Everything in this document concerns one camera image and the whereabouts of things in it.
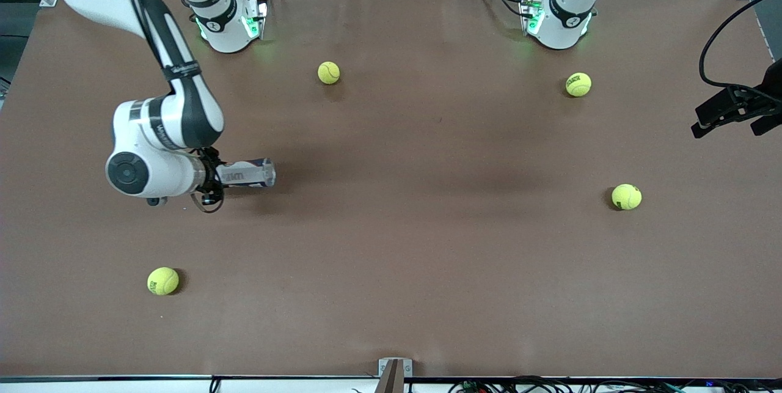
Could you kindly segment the clear tennis ball can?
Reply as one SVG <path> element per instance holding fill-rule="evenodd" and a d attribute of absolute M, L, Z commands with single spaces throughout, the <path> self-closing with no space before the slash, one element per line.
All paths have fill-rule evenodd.
<path fill-rule="evenodd" d="M 226 188 L 269 188 L 276 184 L 276 166 L 268 157 L 220 164 L 217 175 Z"/>

